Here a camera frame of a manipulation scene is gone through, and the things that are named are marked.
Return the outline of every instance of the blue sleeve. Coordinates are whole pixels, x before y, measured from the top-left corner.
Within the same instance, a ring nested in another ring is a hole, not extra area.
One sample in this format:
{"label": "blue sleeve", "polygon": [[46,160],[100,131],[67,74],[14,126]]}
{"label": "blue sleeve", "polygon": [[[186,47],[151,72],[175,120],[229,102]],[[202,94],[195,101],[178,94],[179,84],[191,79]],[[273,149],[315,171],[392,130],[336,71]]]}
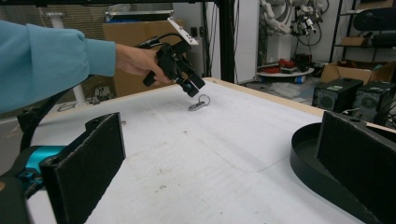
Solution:
{"label": "blue sleeve", "polygon": [[0,21],[0,31],[0,113],[74,87],[90,74],[114,75],[114,42],[7,21]]}

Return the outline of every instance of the small metal object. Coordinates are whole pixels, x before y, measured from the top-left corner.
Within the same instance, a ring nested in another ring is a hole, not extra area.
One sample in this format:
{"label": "small metal object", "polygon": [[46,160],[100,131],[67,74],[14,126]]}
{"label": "small metal object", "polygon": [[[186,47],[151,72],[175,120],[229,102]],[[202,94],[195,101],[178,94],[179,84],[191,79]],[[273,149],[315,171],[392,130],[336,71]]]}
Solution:
{"label": "small metal object", "polygon": [[209,104],[210,104],[210,98],[207,95],[203,94],[203,95],[199,96],[198,103],[196,103],[195,105],[190,105],[189,106],[189,110],[190,111],[199,110],[202,107],[204,107],[206,105],[209,105]]}

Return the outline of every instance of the white table surface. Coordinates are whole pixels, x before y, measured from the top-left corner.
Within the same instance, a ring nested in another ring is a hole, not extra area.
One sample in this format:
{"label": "white table surface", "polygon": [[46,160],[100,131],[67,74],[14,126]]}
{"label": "white table surface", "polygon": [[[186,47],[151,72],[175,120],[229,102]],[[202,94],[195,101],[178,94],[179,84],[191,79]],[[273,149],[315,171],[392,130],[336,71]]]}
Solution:
{"label": "white table surface", "polygon": [[[87,223],[361,223],[290,167],[292,135],[320,112],[221,83],[207,79],[194,98],[172,86],[48,115],[33,145],[68,145],[86,121],[120,112],[126,159]],[[200,94],[210,105],[188,111]],[[28,205],[35,223],[55,223],[46,191]]]}

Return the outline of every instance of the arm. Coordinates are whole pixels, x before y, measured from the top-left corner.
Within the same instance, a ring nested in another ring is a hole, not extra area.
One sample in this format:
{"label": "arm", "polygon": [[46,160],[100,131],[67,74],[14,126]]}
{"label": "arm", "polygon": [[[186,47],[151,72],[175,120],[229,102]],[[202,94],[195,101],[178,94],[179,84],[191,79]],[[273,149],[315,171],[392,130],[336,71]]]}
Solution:
{"label": "arm", "polygon": [[70,29],[0,21],[0,30],[0,113],[72,88],[89,74],[113,76],[115,67],[138,75],[152,70],[169,81],[152,50],[116,47]]}

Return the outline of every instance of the speaker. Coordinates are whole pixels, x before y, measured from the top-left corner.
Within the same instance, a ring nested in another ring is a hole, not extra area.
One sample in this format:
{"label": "speaker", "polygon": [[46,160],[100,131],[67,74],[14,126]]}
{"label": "speaker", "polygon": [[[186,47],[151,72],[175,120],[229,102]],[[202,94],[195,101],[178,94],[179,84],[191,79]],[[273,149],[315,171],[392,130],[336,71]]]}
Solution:
{"label": "speaker", "polygon": [[358,118],[378,125],[385,125],[388,119],[396,84],[372,81],[358,88],[353,106],[359,108]]}
{"label": "speaker", "polygon": [[314,89],[312,106],[337,113],[352,109],[356,91],[362,85],[361,80],[345,77],[319,84]]}

